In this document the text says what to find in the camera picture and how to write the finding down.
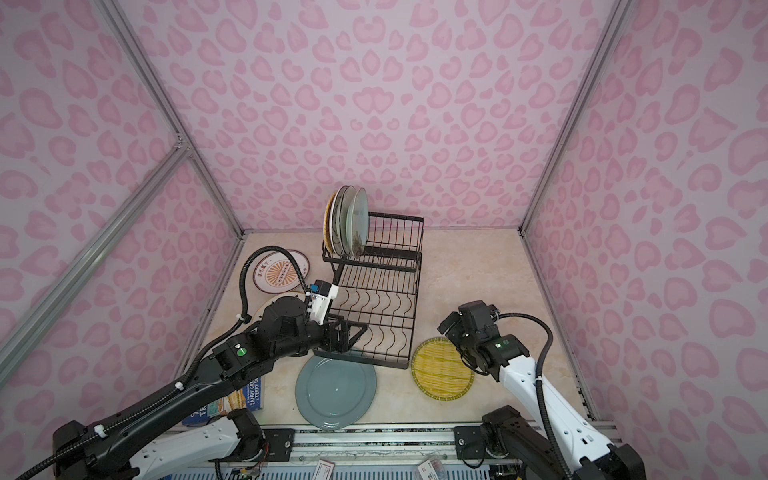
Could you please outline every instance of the pink wall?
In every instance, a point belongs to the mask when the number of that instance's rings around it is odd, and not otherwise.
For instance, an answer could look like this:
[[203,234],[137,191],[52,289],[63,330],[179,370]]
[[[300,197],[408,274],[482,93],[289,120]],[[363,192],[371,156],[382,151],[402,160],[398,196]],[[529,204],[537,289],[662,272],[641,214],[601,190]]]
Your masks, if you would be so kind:
[[90,2],[6,2],[0,58],[2,345],[170,144]]
[[641,2],[531,236],[653,480],[768,476],[767,16]]
[[171,380],[234,236],[183,164],[0,392],[0,476]]
[[121,3],[246,227],[516,226],[612,2]]

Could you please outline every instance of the yellow woven placemat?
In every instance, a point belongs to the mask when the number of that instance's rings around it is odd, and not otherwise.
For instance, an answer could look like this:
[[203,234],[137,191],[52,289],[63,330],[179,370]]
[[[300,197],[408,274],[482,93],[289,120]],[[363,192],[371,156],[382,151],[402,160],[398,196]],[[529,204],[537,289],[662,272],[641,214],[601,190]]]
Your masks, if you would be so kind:
[[416,347],[411,375],[422,392],[445,402],[464,396],[475,379],[473,371],[462,363],[456,347],[444,336]]

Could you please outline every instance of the cable tie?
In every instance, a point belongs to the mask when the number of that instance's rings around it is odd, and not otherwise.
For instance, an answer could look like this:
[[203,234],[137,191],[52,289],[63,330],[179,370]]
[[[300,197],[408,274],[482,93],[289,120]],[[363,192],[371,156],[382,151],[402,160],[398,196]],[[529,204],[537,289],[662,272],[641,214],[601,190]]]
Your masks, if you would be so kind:
[[104,426],[101,423],[94,427],[94,432],[96,432],[98,436],[102,437],[103,439],[106,439],[109,436],[104,431]]

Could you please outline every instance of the dish rack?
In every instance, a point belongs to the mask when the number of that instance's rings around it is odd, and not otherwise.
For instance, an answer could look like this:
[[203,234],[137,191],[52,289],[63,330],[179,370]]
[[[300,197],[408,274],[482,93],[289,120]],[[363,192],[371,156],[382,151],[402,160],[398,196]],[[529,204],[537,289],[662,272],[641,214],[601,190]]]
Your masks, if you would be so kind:
[[[411,358],[416,300],[422,271],[424,218],[369,213],[363,255],[342,258],[323,244],[323,260],[331,263],[339,295],[330,313],[368,329],[355,343],[360,355],[315,351],[315,355],[351,362],[407,369]],[[350,335],[359,331],[352,327]]]

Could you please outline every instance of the blue plate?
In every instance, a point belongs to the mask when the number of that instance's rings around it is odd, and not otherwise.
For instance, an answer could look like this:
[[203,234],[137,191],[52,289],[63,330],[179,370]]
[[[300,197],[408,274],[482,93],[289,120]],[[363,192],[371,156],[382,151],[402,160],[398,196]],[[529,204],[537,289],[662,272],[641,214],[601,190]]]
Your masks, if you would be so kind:
[[372,365],[313,356],[296,381],[299,412],[315,427],[342,429],[360,420],[376,394]]

